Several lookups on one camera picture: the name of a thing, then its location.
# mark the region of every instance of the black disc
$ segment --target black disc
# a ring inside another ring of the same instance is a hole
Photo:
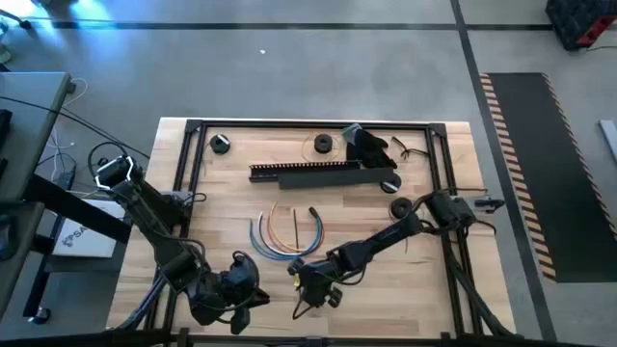
[[[225,154],[231,147],[231,141],[223,134],[214,135],[210,139],[210,147],[217,154]]]
[[[401,219],[412,209],[414,203],[407,198],[398,198],[389,204],[389,211],[396,219]]]
[[[394,194],[398,192],[398,189],[401,187],[401,177],[398,174],[394,174],[394,178],[390,181],[381,182],[379,185],[382,187],[382,190],[388,194]]]
[[[332,150],[332,137],[328,134],[319,134],[315,137],[315,150],[326,154]]]

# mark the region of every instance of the white wire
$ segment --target white wire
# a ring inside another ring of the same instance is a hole
[[[52,129],[52,139],[54,140],[54,144],[56,144],[56,153],[54,154],[54,171],[51,173],[51,178],[49,178],[52,182],[54,181],[54,176],[56,175],[56,170],[58,170],[58,154],[60,153],[60,148],[58,147],[58,131],[56,130],[56,126]]]
[[[84,94],[88,91],[88,82],[85,79],[83,79],[83,78],[73,78],[73,79],[70,80],[71,83],[73,83],[75,81],[82,81],[84,83],[84,90],[79,95],[74,97],[73,99],[71,99],[69,101],[65,101],[65,103],[63,103],[62,107],[67,107],[71,103],[75,102],[78,98],[84,96]],[[54,140],[54,144],[46,143],[45,146],[46,147],[56,148],[56,152],[54,153],[54,171],[51,173],[51,177],[49,178],[53,182],[54,181],[54,177],[56,176],[56,172],[58,171],[58,155],[60,155],[60,153],[61,153],[60,149],[71,148],[75,144],[71,143],[69,146],[60,146],[60,140],[58,138],[58,131],[56,130],[56,126],[55,125],[53,127],[53,133],[52,133],[51,136],[52,136],[52,139]]]
[[[65,103],[62,105],[63,107],[67,107],[71,103],[77,101],[78,98],[84,96],[84,94],[88,91],[88,82],[86,82],[85,79],[83,79],[83,78],[73,78],[73,79],[70,80],[71,83],[75,82],[75,81],[82,81],[82,82],[84,82],[84,90],[82,91],[82,93],[80,93],[76,97],[72,98],[71,100],[65,101]]]

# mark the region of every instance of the caster wheel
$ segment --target caster wheel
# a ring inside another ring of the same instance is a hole
[[[37,311],[37,315],[34,317],[28,318],[28,323],[41,325],[41,324],[47,323],[49,318],[51,318],[51,311],[49,310],[49,308],[39,307],[39,311]]]

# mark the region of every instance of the black mat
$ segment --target black mat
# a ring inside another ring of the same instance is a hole
[[[546,75],[481,82],[545,278],[617,281],[615,226]]]

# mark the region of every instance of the black knob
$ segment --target black knob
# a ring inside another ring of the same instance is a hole
[[[287,273],[291,276],[294,276],[300,271],[300,268],[305,264],[304,260],[297,257],[295,258],[289,266],[287,266]]]
[[[343,292],[341,292],[338,288],[332,287],[330,290],[330,299],[328,299],[328,305],[331,307],[337,308],[340,305],[340,301],[343,298]]]

